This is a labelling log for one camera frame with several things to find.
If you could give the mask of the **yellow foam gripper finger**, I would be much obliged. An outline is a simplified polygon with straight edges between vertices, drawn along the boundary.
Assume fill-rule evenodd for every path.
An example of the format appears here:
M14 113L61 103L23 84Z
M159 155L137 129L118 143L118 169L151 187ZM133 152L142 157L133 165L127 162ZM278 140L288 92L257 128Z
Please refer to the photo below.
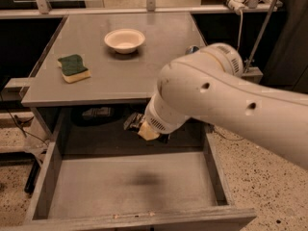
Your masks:
M138 135L146 141L153 141L160 137L160 134L154 131L146 121L141 125Z

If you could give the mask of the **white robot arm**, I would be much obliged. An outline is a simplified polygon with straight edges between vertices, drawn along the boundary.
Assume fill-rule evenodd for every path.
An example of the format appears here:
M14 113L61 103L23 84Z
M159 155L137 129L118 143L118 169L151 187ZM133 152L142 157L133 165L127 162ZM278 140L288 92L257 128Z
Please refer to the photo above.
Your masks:
M241 57L224 43L166 64L139 135L155 140L194 118L308 169L308 95L253 84L242 73Z

